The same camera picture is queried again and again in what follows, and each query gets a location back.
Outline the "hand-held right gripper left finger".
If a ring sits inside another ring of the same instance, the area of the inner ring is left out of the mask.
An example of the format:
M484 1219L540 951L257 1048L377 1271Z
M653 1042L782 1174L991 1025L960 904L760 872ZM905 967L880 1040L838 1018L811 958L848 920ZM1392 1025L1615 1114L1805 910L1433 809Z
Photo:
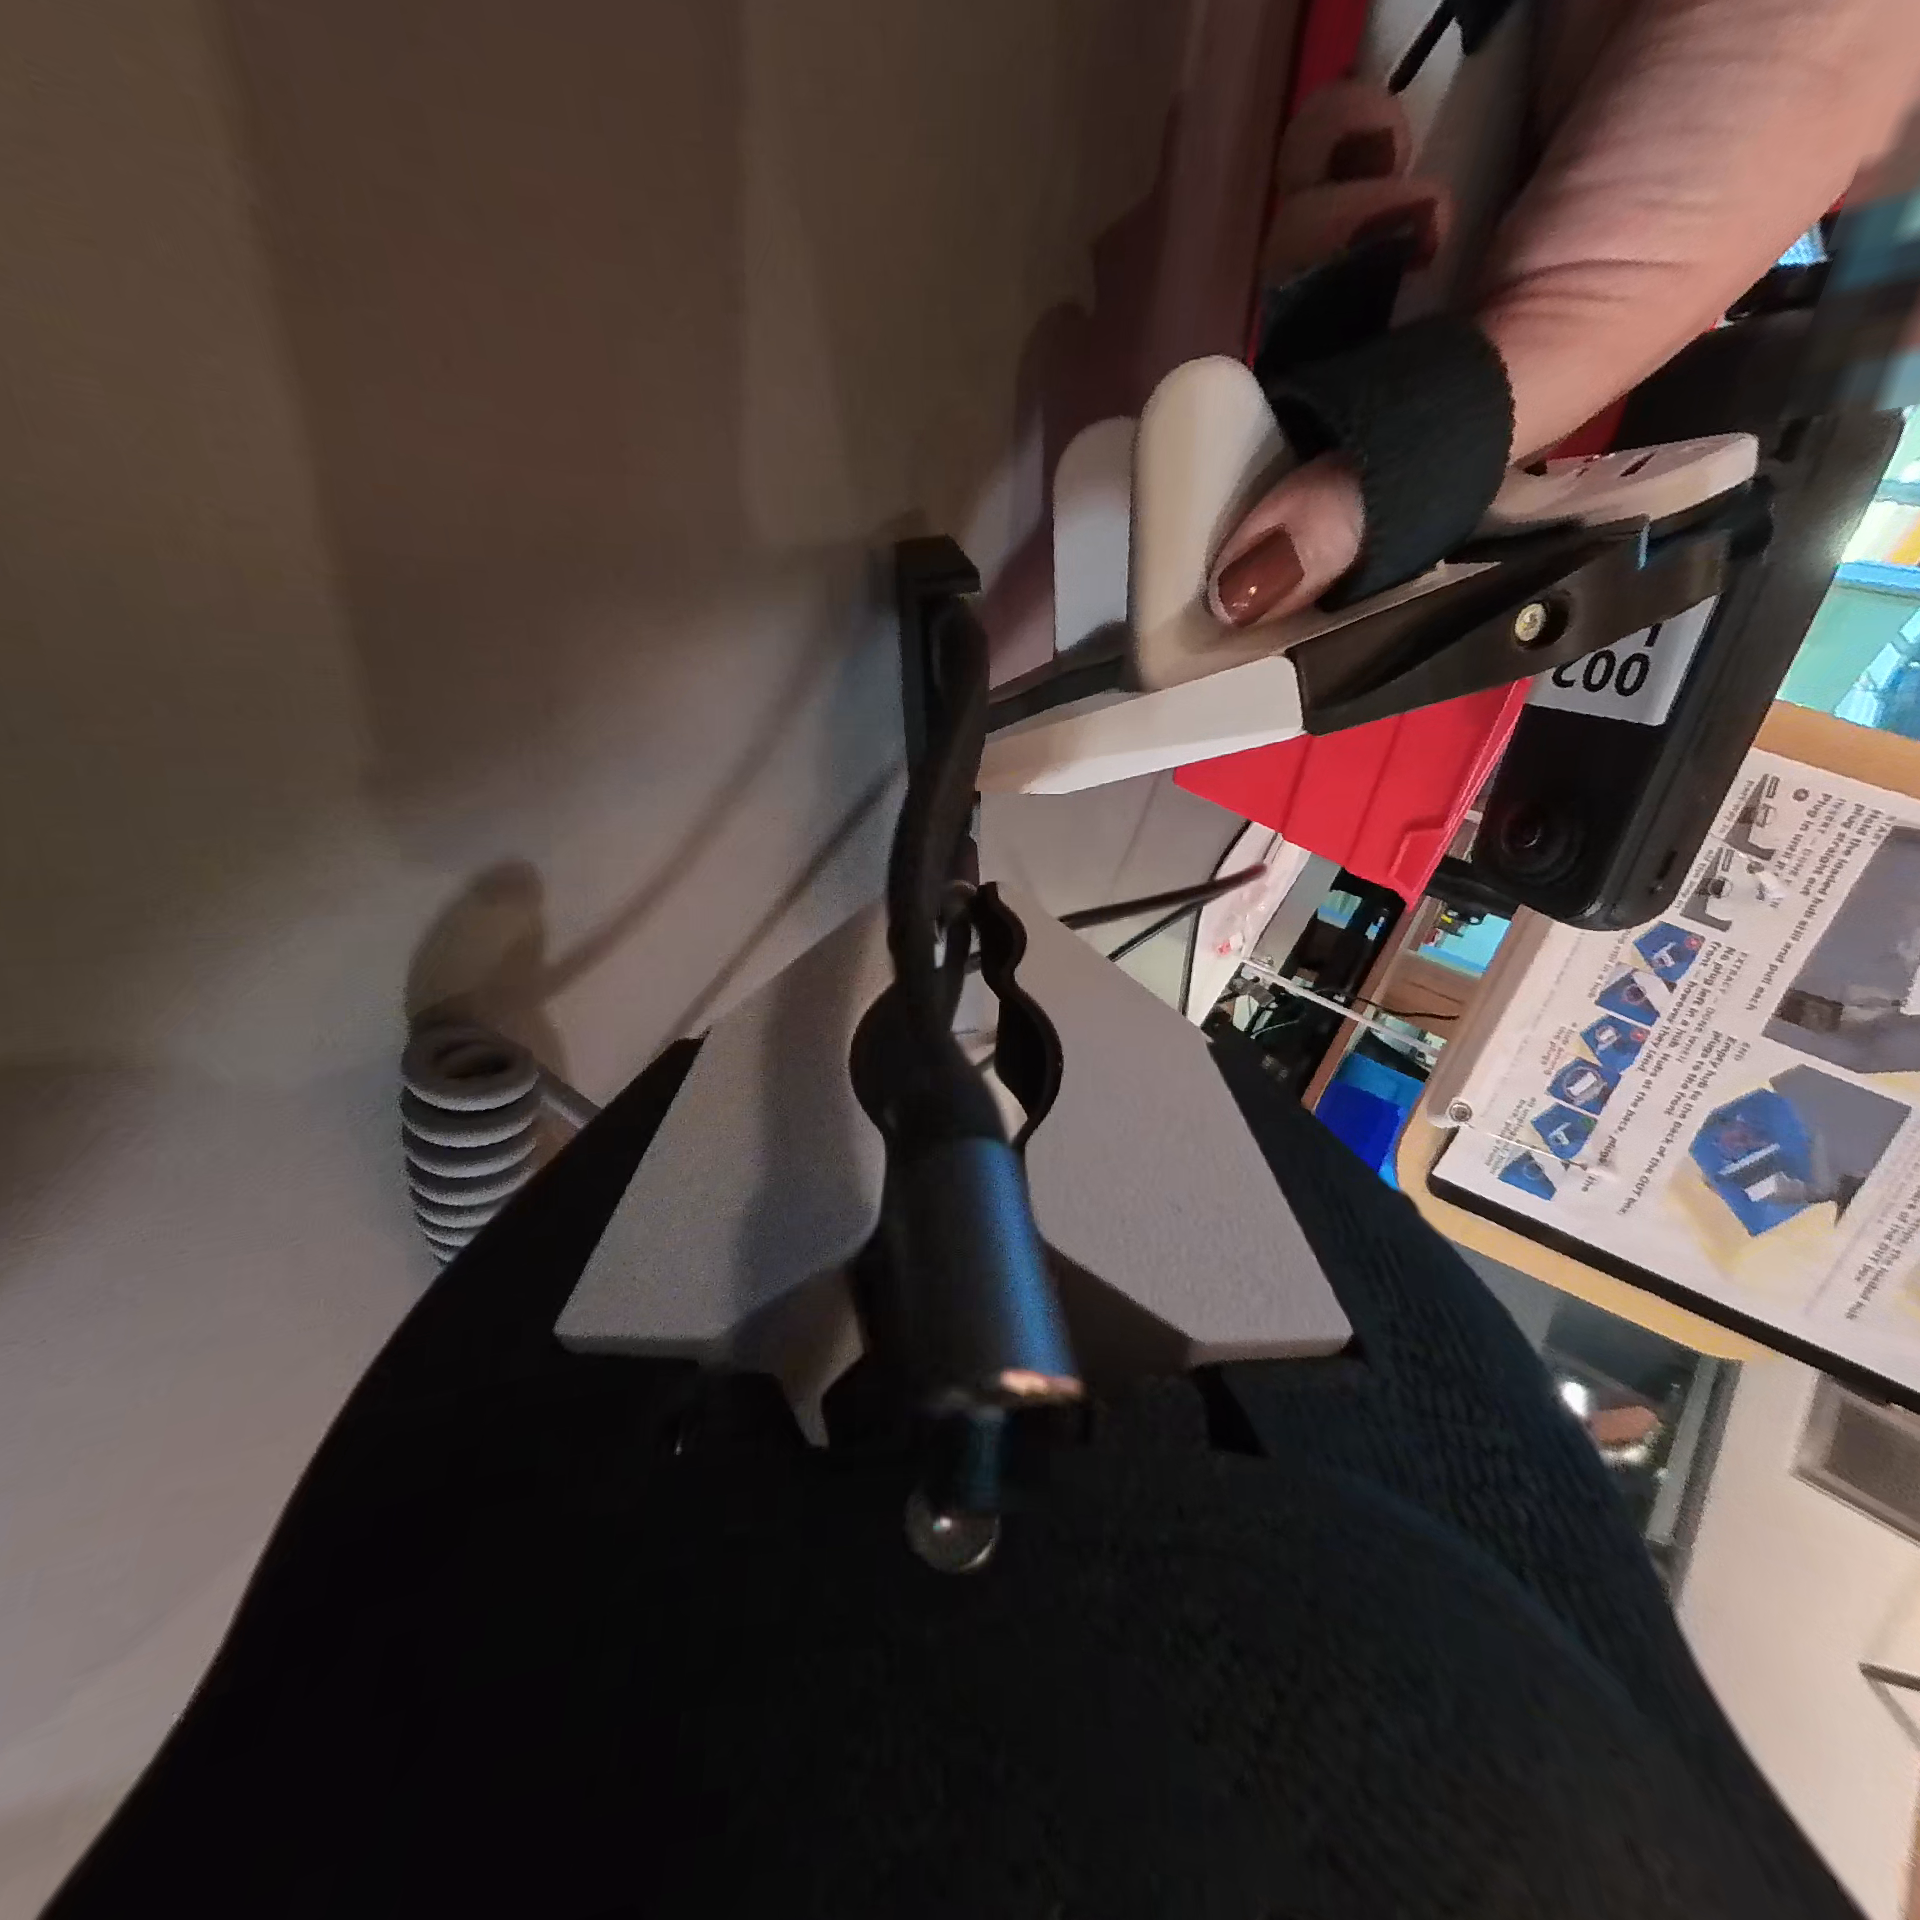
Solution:
M892 976L869 904L712 1023L560 1313L567 1352L767 1376L828 1438L883 1190L848 1058Z

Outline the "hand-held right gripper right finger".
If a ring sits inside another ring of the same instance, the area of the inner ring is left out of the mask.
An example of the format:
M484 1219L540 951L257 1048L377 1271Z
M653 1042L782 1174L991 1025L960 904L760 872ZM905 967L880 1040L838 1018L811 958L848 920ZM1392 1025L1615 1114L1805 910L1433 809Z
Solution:
M1352 1339L1201 1031L1033 902L971 902L976 1383L997 1401Z

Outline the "person's left hand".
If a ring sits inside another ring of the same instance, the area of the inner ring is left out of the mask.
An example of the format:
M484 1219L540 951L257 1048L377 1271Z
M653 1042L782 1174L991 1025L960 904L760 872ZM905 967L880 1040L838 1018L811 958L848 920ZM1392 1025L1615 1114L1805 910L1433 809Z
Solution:
M1479 258L1470 326L1504 371L1507 467L1561 447L1700 336L1916 107L1905 2L1565 4L1540 80L1540 156ZM1321 267L1381 234L1415 257L1452 204L1416 179L1404 107L1368 82L1318 91L1280 144L1263 266ZM1228 536L1206 609L1241 631L1423 571L1375 563L1385 496L1357 451L1295 464Z

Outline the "blue plastic bin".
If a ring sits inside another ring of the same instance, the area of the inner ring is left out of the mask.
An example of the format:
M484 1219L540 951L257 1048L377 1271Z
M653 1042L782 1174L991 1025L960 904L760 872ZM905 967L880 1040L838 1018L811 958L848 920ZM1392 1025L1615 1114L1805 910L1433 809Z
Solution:
M1422 1054L1371 1030L1340 1058L1311 1112L1368 1171L1388 1178L1390 1161L1427 1083Z

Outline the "instruction sheet board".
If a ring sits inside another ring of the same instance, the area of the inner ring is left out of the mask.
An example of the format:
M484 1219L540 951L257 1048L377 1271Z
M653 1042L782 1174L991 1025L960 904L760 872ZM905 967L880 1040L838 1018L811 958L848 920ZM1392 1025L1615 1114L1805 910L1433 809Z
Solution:
M1399 1144L1431 1225L1912 1407L1916 803L1912 739L1775 705L1663 912L1520 912Z

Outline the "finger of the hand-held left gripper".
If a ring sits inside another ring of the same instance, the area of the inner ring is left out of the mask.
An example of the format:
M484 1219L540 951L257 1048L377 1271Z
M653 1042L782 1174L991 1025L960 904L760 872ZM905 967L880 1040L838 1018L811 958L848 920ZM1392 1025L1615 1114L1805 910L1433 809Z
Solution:
M1295 668L1241 664L1176 689L1099 689L1019 718L998 705L976 770L983 796L1070 796L1287 743L1304 731Z

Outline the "red plastic bin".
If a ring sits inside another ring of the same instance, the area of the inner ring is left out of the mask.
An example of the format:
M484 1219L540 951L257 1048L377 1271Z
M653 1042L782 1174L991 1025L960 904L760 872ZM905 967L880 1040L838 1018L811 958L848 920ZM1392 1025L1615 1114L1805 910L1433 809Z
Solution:
M1304 107L1333 84L1357 75L1361 31L1375 24L1381 7L1299 4L1283 134L1295 130ZM1452 25L1457 25L1465 57L1473 34L1492 32L1509 7L1435 4L1438 28L1422 25L1404 48L1413 75ZM1427 892L1468 806L1497 768L1527 692L1525 681L1509 684L1331 736L1302 734L1193 761L1175 783L1411 904Z

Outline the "black usb hub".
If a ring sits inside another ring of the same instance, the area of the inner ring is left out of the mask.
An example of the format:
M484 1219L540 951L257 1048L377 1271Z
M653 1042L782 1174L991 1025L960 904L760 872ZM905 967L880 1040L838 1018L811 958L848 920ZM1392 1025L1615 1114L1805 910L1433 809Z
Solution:
M977 571L947 536L895 545L895 626L908 796L931 796L931 824L903 803L903 846L943 894L977 881L976 817L991 686L976 616Z

